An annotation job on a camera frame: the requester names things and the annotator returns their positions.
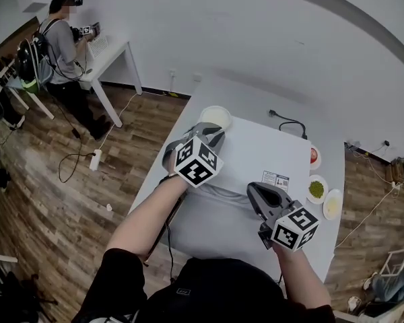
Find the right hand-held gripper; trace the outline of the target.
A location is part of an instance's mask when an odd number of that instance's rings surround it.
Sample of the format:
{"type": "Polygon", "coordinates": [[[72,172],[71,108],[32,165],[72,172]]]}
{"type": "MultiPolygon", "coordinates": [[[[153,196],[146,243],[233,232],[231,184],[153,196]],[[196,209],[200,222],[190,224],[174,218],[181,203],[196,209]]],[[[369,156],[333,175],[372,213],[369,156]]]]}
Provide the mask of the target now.
{"type": "Polygon", "coordinates": [[[247,197],[263,222],[258,235],[266,249],[278,244],[292,252],[300,250],[317,232],[319,219],[286,191],[276,186],[251,182],[247,197]]]}

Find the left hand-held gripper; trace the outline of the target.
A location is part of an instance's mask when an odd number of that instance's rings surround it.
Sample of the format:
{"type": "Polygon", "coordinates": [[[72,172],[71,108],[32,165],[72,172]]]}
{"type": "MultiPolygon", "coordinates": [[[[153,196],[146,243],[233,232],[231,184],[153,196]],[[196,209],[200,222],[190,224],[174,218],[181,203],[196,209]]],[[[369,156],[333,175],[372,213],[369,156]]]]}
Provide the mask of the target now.
{"type": "Polygon", "coordinates": [[[180,176],[193,188],[219,174],[224,161],[219,157],[226,133],[218,124],[198,122],[190,135],[166,146],[162,165],[170,176],[180,176]]]}

